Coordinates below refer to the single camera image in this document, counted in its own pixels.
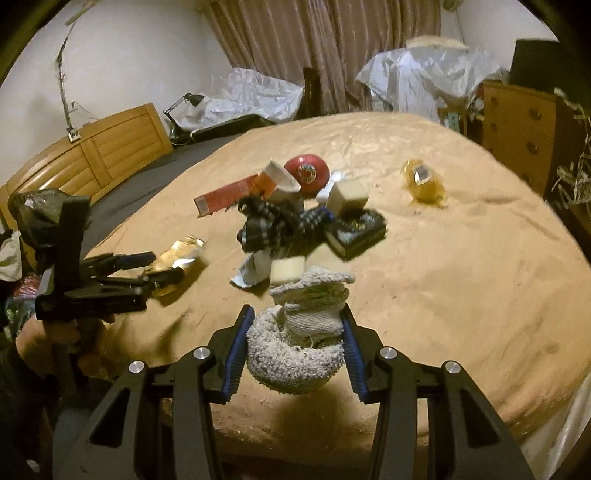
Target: sponge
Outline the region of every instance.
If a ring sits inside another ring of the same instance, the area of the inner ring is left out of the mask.
[[[300,281],[306,272],[305,257],[290,257],[273,260],[269,282],[278,286]]]
[[[368,191],[358,180],[338,181],[330,189],[326,208],[338,217],[351,210],[362,209],[368,200]]]

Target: yellow plastic bag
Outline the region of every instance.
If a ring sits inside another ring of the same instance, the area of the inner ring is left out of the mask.
[[[180,267],[185,272],[189,269],[204,269],[206,266],[203,258],[205,242],[199,238],[187,235],[182,240],[173,243],[170,250],[161,254],[149,266],[144,273],[156,273],[168,270],[169,268]],[[152,292],[152,296],[161,297],[176,290],[177,285],[169,285]]]
[[[445,200],[441,177],[420,158],[410,158],[402,168],[408,191],[420,203],[439,205]]]

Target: wooden dresser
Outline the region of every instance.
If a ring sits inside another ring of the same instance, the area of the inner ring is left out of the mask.
[[[484,82],[482,146],[552,206],[591,262],[591,221],[583,205],[565,210],[552,192],[558,166],[583,151],[585,128],[556,95]]]
[[[545,197],[564,141],[557,108],[566,105],[555,95],[500,82],[484,83],[484,101],[482,146]]]

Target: white plastic sheet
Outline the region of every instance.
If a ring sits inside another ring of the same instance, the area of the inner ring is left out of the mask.
[[[13,282],[22,278],[21,233],[13,232],[0,246],[0,280]]]
[[[208,92],[199,92],[205,96],[199,105],[179,105],[174,119],[191,132],[252,113],[273,122],[285,122],[295,117],[303,92],[300,85],[235,68],[228,77],[213,81]]]
[[[521,451],[537,480],[548,480],[560,467],[591,418],[591,374],[546,425],[531,435]]]
[[[438,108],[467,105],[480,82],[499,71],[499,64],[486,52],[414,47],[377,54],[356,80],[395,111],[439,123]]]

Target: gray knitted cloth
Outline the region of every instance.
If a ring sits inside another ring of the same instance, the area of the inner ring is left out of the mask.
[[[339,312],[350,274],[310,267],[297,283],[271,288],[276,302],[259,312],[247,333],[247,366],[272,390],[299,395],[318,390],[343,364]]]

